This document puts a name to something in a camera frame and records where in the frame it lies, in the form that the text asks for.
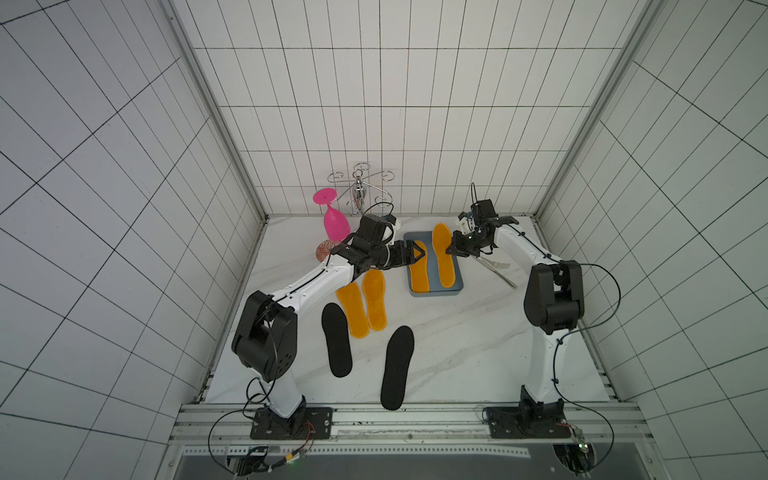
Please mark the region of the yellow insole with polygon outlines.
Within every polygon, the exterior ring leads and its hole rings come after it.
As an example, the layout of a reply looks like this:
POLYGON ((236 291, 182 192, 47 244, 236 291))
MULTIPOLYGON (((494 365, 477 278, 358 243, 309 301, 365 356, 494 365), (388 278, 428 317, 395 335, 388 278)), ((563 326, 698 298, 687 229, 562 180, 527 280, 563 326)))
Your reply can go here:
POLYGON ((432 232, 432 246, 436 254, 440 285, 445 289, 453 287, 456 282, 453 257, 448 252, 451 242, 452 232, 448 226, 437 224, 432 232))
POLYGON ((362 287, 370 328, 374 331, 383 331, 387 327, 384 274, 380 270, 369 270, 364 275, 362 287))
POLYGON ((365 338, 370 332, 370 325, 359 285, 352 282, 338 289, 336 297, 346 314, 349 334, 356 339, 365 338))

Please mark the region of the yellow insole overlapping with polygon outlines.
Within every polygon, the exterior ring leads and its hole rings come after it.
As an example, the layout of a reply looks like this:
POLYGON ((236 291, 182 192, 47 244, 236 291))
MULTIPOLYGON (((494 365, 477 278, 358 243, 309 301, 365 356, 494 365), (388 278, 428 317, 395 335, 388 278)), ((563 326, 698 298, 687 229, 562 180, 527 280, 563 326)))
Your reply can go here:
POLYGON ((430 282, 429 282, 429 274, 428 274, 428 254, 426 250, 426 246, 422 241, 417 241, 425 250, 425 256, 426 256, 426 268, 425 269, 409 269, 410 273, 410 285, 411 285, 411 291, 414 294, 426 294, 430 292, 430 282))

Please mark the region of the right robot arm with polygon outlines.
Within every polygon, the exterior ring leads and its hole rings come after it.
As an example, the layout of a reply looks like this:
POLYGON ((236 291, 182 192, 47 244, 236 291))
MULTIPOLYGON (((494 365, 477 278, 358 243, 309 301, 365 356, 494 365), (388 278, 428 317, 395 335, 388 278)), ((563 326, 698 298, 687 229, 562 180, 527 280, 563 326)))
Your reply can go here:
POLYGON ((458 226, 447 253, 479 258, 499 249, 528 273, 523 312, 533 334, 521 398, 544 405, 561 402, 556 375, 562 364, 559 353, 585 311, 582 265, 546 250, 516 219, 497 215, 487 201, 459 214, 458 226))

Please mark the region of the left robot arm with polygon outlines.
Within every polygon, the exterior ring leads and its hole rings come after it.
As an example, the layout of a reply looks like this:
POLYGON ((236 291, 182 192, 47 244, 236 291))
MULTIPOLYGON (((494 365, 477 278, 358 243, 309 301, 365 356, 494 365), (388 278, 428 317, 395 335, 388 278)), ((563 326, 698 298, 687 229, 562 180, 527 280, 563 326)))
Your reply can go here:
POLYGON ((277 419, 296 419, 306 404, 291 372, 301 315, 371 269, 406 267, 426 256, 414 241, 397 240, 396 231, 394 216, 364 215, 357 230, 305 276, 271 294, 257 290, 245 300, 231 350, 258 373, 277 419))

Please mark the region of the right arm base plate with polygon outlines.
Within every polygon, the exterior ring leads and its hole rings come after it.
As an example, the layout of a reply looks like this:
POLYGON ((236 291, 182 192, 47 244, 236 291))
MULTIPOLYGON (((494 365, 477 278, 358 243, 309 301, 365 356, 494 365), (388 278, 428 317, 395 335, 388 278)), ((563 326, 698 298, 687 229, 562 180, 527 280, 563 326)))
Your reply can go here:
POLYGON ((493 439, 568 439, 571 430, 564 425, 563 406, 486 407, 483 418, 493 439))

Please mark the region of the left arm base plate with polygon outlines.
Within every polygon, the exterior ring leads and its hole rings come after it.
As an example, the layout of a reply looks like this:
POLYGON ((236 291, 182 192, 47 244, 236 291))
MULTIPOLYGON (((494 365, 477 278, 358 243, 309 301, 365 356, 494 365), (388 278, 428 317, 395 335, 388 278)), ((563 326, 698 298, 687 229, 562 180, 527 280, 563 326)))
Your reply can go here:
POLYGON ((300 406, 289 418, 282 418, 270 409, 256 412, 252 422, 251 440, 325 440, 331 436, 334 410, 329 407, 300 406))

